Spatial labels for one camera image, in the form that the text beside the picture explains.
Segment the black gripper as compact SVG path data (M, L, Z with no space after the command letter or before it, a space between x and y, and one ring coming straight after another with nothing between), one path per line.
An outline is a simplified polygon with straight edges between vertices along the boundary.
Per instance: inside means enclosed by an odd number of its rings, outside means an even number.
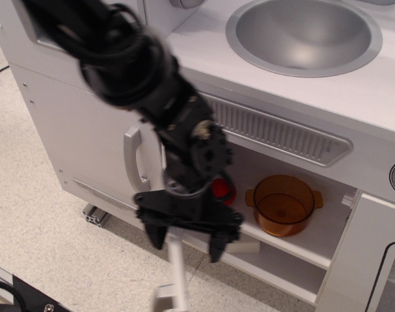
M169 227L210 234L211 263L217 263L228 244L239 239L243 216L213 199L210 191L179 195L167 190L140 192L134 196L137 216L145 225L152 245L161 250Z

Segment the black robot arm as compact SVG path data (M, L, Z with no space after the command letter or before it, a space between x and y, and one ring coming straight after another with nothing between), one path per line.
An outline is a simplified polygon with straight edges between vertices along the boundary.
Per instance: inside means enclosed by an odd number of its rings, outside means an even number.
M139 192L137 216L156 248L170 227L206 233L218 262L239 239L243 216L211 191L232 163L223 129L176 58L122 3L25 1L37 24L79 61L84 80L107 104L137 111L165 148L162 190Z

